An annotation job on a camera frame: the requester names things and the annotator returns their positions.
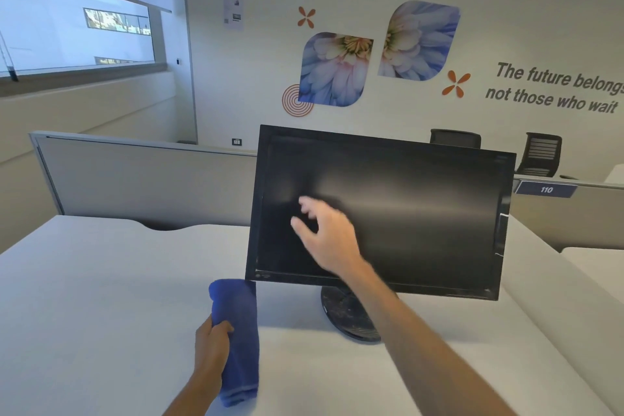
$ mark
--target forearm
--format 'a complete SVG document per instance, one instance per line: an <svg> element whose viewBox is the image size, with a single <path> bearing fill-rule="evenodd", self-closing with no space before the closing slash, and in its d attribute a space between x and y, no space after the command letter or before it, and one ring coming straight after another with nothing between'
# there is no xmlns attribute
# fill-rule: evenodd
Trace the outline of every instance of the forearm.
<svg viewBox="0 0 624 416"><path fill-rule="evenodd" d="M220 375L208 381L193 376L163 416L204 416L220 389Z"/></svg>
<svg viewBox="0 0 624 416"><path fill-rule="evenodd" d="M424 416L515 414L369 263L361 262L343 279L362 302Z"/></svg>

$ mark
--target flower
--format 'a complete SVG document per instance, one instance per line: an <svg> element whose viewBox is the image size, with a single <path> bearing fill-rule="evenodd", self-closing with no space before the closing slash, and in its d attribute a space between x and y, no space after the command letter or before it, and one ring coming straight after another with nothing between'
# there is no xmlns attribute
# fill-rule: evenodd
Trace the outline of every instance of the flower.
<svg viewBox="0 0 624 416"><path fill-rule="evenodd" d="M310 20L310 17L312 17L315 13L316 13L316 9L313 8L312 10L310 10L308 12L308 15L306 15L306 11L303 7L299 8L299 13L303 15L303 18L297 23L297 25L301 26L305 23L305 21L308 21L308 26L310 28L314 28L314 23L312 22L312 20Z"/></svg>
<svg viewBox="0 0 624 416"><path fill-rule="evenodd" d="M457 84L461 84L461 83L468 81L470 79L470 73L464 74L464 76L462 76L459 79L459 81L457 81L457 77L455 76L455 71L450 70L448 73L448 77L450 81L452 82L452 84L442 90L442 96L446 96L447 94L450 94L453 88L455 88L455 90L457 91L457 97L459 97L460 99L464 97L464 89L457 86Z"/></svg>
<svg viewBox="0 0 624 416"><path fill-rule="evenodd" d="M303 49L300 102L345 107L364 90L372 40L335 33L319 33Z"/></svg>
<svg viewBox="0 0 624 416"><path fill-rule="evenodd" d="M388 25L379 76L431 79L444 67L458 22L457 7L418 0L402 4Z"/></svg>

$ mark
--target blue cloth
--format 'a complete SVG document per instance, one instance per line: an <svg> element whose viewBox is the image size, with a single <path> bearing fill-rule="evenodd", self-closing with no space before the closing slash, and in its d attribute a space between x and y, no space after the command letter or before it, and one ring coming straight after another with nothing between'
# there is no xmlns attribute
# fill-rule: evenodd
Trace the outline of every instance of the blue cloth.
<svg viewBox="0 0 624 416"><path fill-rule="evenodd" d="M238 279L216 280L208 288L212 298L212 322L227 320L234 326L230 355L223 369L219 397L225 407L258 396L258 308L256 283Z"/></svg>

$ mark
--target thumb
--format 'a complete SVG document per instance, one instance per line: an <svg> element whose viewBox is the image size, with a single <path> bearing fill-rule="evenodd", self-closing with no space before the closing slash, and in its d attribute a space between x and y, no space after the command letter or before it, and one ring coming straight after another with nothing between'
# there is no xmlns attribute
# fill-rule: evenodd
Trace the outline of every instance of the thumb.
<svg viewBox="0 0 624 416"><path fill-rule="evenodd" d="M228 332L234 332L234 328L232 327L230 322L223 320L222 322L220 322L219 324L215 325L212 328L212 332L215 332L215 331L228 333Z"/></svg>
<svg viewBox="0 0 624 416"><path fill-rule="evenodd" d="M303 223L299 217L291 217L290 225L294 230L294 233L299 236L303 246L310 251L310 247L314 244L316 234L308 229L308 226Z"/></svg>

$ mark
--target monitor stand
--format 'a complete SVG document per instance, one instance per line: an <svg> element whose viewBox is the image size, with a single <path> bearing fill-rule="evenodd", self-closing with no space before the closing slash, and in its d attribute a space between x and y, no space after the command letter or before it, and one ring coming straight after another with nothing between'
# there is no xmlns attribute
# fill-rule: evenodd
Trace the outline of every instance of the monitor stand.
<svg viewBox="0 0 624 416"><path fill-rule="evenodd" d="M381 342L364 306L350 289L323 286L321 303L325 314L341 333L357 341Z"/></svg>

